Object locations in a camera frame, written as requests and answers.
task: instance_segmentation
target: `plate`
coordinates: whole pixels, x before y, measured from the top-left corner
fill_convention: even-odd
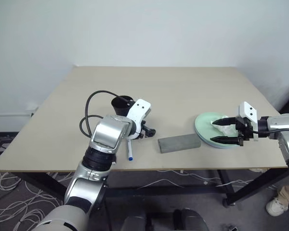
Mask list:
[[[197,116],[195,120],[195,130],[198,136],[208,145],[211,145],[215,148],[234,148],[238,147],[236,144],[223,144],[211,141],[210,138],[215,136],[224,136],[224,134],[212,126],[211,121],[221,119],[225,116],[222,113],[217,112],[205,112]],[[237,133],[234,132],[231,136],[237,136]]]

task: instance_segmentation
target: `black cup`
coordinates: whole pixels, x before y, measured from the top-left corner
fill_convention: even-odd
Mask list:
[[[131,102],[127,103],[124,100],[120,99],[119,97],[116,97],[111,101],[111,105],[114,107],[114,110],[117,115],[127,116],[130,108],[134,104],[134,102],[132,101],[133,98],[127,95],[120,95],[120,97],[123,97],[124,99],[127,99],[128,101],[131,101]]]

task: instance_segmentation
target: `gray block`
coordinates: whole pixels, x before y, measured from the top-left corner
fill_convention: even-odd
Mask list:
[[[189,134],[158,139],[158,144],[161,153],[170,153],[198,148],[201,146],[201,141],[197,134]]]

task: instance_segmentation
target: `black cable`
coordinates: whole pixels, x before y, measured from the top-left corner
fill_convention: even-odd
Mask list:
[[[107,217],[108,230],[112,231],[111,218],[110,218],[108,206],[107,206],[107,203],[106,203],[106,199],[104,199],[104,207],[105,207],[105,212],[106,212],[106,217]]]
[[[100,115],[89,115],[89,116],[88,116],[88,118],[91,118],[91,117],[97,117],[97,118],[103,119],[103,117],[100,116]],[[86,119],[86,118],[84,117],[84,118],[82,118],[82,119],[80,120],[80,122],[79,122],[79,129],[80,129],[80,131],[81,131],[82,134],[84,134],[86,137],[91,138],[91,136],[90,136],[89,134],[87,134],[87,133],[82,129],[82,123],[85,121],[85,119]]]
[[[91,98],[92,98],[94,95],[98,94],[98,93],[108,93],[108,94],[111,94],[111,95],[113,95],[113,96],[119,97],[120,99],[124,100],[124,101],[127,102],[127,103],[130,102],[129,100],[127,100],[127,99],[125,99],[125,98],[123,98],[123,97],[121,97],[121,96],[118,96],[117,94],[112,93],[112,92],[107,91],[107,90],[98,90],[98,91],[96,91],[96,92],[93,92],[93,93],[88,97],[87,102],[86,102],[86,106],[85,106],[85,121],[86,121],[86,126],[87,126],[87,130],[88,130],[89,137],[92,136],[92,132],[91,132],[90,125],[89,125],[89,120],[88,120],[88,119],[89,119],[89,117],[88,117],[89,103],[90,103]]]
[[[272,130],[272,131],[252,131],[252,133],[255,133],[255,134],[271,134],[271,133],[275,133],[275,132],[279,132],[279,131],[289,131],[289,128],[275,129],[275,130]]]

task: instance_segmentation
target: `baseboard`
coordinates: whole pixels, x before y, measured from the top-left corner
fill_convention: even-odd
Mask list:
[[[0,116],[0,132],[18,132],[30,118],[28,116]]]
[[[0,137],[11,136],[15,137],[18,134],[18,131],[0,131]]]

